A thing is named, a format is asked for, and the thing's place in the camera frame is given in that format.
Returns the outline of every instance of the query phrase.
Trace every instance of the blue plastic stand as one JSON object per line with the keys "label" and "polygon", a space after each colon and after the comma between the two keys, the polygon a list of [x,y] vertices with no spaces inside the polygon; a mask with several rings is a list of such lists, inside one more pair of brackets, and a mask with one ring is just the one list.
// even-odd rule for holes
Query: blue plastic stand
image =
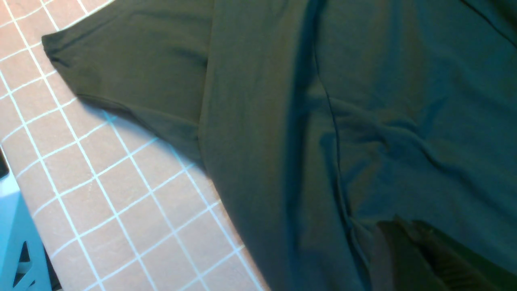
{"label": "blue plastic stand", "polygon": [[0,290],[52,290],[43,243],[20,192],[0,196]]}

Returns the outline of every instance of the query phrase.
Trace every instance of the blue object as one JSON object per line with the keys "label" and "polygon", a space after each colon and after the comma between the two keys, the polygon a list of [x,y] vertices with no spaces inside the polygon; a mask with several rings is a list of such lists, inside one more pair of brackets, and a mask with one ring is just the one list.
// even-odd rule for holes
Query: blue object
{"label": "blue object", "polygon": [[19,191],[0,195],[0,290],[52,290],[43,243]]}

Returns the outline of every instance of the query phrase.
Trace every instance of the green fabric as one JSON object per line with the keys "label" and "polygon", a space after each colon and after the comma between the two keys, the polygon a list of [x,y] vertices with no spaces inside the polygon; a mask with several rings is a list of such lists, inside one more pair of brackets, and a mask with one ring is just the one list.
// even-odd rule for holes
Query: green fabric
{"label": "green fabric", "polygon": [[517,273],[515,7],[118,0],[43,46],[206,168],[273,290],[369,290],[395,214]]}

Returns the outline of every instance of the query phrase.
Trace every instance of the seam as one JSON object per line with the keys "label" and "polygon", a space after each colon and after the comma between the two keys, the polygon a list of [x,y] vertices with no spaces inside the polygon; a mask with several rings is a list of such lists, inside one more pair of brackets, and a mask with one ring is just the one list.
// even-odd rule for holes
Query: seam
{"label": "seam", "polygon": [[347,240],[351,244],[350,247],[351,247],[351,252],[353,254],[353,257],[359,257],[359,260],[355,260],[355,261],[359,261],[359,264],[356,264],[356,266],[358,268],[362,269],[362,272],[359,272],[359,270],[358,270],[359,277],[360,278],[363,277],[364,279],[367,279],[366,283],[369,284],[370,283],[370,275],[369,275],[370,263],[369,263],[367,257],[365,256],[359,242],[357,241],[353,223],[352,223],[350,217],[348,216],[348,214],[350,213],[350,209],[348,208],[349,205],[348,205],[348,203],[346,203],[345,199],[343,198],[343,195],[341,195],[344,192],[344,185],[343,185],[343,181],[341,179],[342,169],[341,169],[341,162],[340,162],[341,161],[341,150],[340,150],[339,130],[338,130],[337,122],[336,122],[336,115],[332,109],[332,104],[330,102],[330,96],[328,95],[327,90],[320,77],[320,68],[318,66],[317,55],[316,55],[315,38],[313,38],[313,40],[312,40],[312,51],[313,51],[313,61],[314,61],[314,68],[316,70],[316,76],[318,78],[318,82],[320,83],[320,85],[323,88],[323,91],[325,92],[325,96],[327,99],[327,105],[328,105],[328,112],[330,113],[330,117],[332,118],[332,126],[334,127],[334,134],[335,134],[335,138],[336,138],[336,160],[337,160],[336,162],[337,162],[337,170],[338,170],[338,177],[337,177],[338,192],[335,193],[334,195],[337,196],[337,197],[335,197],[335,199],[340,204],[340,207],[339,207],[340,215],[341,215],[343,224],[347,227],[345,233],[346,233]]}

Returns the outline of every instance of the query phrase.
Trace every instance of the dark green t-shirt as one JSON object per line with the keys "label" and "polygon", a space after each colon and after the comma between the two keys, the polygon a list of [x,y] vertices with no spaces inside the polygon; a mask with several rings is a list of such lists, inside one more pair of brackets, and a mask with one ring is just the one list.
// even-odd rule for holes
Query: dark green t-shirt
{"label": "dark green t-shirt", "polygon": [[517,273],[517,3],[118,0],[43,38],[84,101],[202,164],[273,290],[369,290],[426,221]]}

